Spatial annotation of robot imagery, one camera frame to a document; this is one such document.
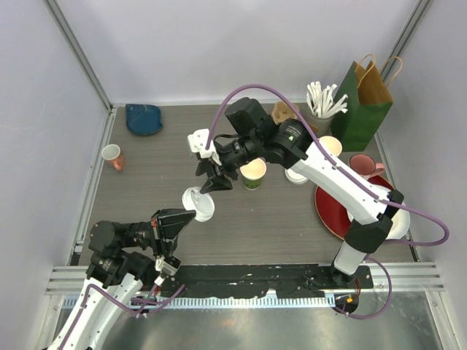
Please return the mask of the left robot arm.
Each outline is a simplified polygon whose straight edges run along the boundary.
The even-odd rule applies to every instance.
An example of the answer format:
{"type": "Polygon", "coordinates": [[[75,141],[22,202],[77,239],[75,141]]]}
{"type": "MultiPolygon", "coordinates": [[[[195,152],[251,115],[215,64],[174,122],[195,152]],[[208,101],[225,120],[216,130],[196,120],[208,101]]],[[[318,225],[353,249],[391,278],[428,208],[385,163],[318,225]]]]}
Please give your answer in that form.
{"type": "Polygon", "coordinates": [[[194,210],[161,209],[146,222],[97,222],[90,230],[90,265],[77,302],[50,349],[100,349],[126,312],[139,318],[181,262],[174,256],[178,236],[196,217],[194,210]]]}

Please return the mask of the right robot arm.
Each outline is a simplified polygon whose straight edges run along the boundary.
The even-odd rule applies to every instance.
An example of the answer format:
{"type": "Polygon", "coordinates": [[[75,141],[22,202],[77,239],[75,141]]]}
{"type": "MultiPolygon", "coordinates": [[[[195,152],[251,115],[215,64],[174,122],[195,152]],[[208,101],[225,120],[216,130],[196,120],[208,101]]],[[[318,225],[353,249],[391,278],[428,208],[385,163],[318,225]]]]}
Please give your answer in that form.
{"type": "Polygon", "coordinates": [[[241,98],[226,109],[225,115],[236,131],[230,143],[210,141],[207,129],[187,137],[190,151],[198,158],[196,175],[207,175],[201,192],[230,190],[237,170],[257,158],[314,182],[353,216],[329,270],[333,285],[348,287],[356,278],[358,266],[390,233],[398,210],[387,201],[401,204],[403,195],[397,190],[381,190],[356,174],[313,140],[300,121],[287,119],[276,124],[255,99],[241,98]]]}

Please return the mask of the green paper cup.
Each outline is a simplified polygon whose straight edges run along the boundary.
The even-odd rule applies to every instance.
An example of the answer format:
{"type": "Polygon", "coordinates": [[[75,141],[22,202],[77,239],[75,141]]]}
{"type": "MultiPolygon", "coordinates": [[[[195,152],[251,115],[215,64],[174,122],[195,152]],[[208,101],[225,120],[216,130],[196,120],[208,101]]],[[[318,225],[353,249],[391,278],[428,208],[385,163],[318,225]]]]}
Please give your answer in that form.
{"type": "Polygon", "coordinates": [[[263,159],[256,158],[248,164],[243,165],[239,170],[242,175],[243,185],[248,190],[256,190],[266,174],[267,166],[263,159]]]}
{"type": "Polygon", "coordinates": [[[196,211],[195,219],[198,222],[209,221],[215,212],[215,203],[211,198],[199,198],[194,201],[194,207],[196,211]]]}

